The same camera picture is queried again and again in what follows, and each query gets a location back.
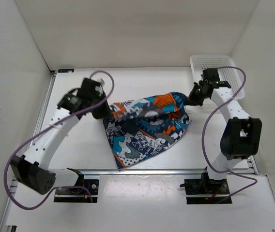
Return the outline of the colourful patterned shorts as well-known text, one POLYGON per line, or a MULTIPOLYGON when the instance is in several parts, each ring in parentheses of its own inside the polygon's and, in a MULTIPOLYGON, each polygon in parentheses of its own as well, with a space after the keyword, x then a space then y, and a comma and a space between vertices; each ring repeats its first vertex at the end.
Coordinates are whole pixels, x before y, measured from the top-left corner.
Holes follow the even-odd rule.
POLYGON ((118 169, 136 165, 175 145, 188 129, 187 96, 169 92, 110 105, 103 119, 118 169))

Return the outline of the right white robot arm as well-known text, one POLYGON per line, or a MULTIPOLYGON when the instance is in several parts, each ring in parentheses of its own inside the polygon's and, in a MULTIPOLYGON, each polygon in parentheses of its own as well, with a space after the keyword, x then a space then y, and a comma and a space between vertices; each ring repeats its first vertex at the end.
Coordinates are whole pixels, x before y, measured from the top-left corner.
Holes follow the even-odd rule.
POLYGON ((201 179, 200 188, 205 193, 213 192, 217 180, 225 179, 236 164, 258 152, 262 121, 251 117, 238 103, 236 96, 244 84, 233 91, 228 81, 220 80, 217 68, 208 68, 202 72, 202 80, 194 83, 194 87, 186 100, 186 105, 202 106, 205 99, 216 104, 205 121, 202 129, 201 144, 204 158, 207 162, 207 177, 201 179), (205 148, 205 134, 212 116, 220 111, 226 127, 220 140, 220 154, 210 162, 205 148))

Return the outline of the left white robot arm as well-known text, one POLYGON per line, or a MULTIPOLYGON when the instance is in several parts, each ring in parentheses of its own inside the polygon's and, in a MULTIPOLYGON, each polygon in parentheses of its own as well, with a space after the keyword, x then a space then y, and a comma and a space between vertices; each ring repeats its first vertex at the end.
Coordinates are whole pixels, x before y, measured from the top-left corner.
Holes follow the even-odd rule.
POLYGON ((52 188, 68 187, 73 193, 84 188, 83 174, 73 168, 50 169, 49 165, 69 131, 87 113, 95 119, 110 115, 107 97, 100 81, 84 78, 78 88, 69 90, 57 104, 50 123, 21 156, 13 155, 9 165, 18 182, 41 195, 52 188))

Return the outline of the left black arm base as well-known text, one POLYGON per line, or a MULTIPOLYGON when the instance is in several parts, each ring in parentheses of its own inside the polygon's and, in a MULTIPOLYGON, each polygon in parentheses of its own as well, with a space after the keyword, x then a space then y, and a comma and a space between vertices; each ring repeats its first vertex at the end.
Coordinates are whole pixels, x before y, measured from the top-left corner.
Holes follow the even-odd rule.
POLYGON ((99 176, 85 176, 80 184, 83 188, 61 188, 55 191, 55 203, 97 203, 99 176))

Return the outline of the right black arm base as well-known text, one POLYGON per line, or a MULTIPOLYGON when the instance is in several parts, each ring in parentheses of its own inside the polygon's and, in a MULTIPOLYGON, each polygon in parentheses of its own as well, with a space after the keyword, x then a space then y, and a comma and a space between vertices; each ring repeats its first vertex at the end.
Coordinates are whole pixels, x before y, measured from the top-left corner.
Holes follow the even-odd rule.
POLYGON ((186 204, 232 204, 229 186, 226 179, 202 181, 201 179, 185 179, 180 184, 185 190, 186 204))

